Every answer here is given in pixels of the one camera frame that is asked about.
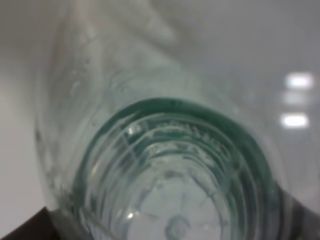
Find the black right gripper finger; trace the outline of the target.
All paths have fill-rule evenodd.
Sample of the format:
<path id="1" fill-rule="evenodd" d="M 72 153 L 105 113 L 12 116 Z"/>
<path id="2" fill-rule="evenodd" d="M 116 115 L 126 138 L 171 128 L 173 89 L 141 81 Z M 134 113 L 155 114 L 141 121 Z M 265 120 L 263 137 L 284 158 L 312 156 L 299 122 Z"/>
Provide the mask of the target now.
<path id="1" fill-rule="evenodd" d="M 21 226 L 1 238 L 2 240 L 60 240 L 46 207 Z"/>

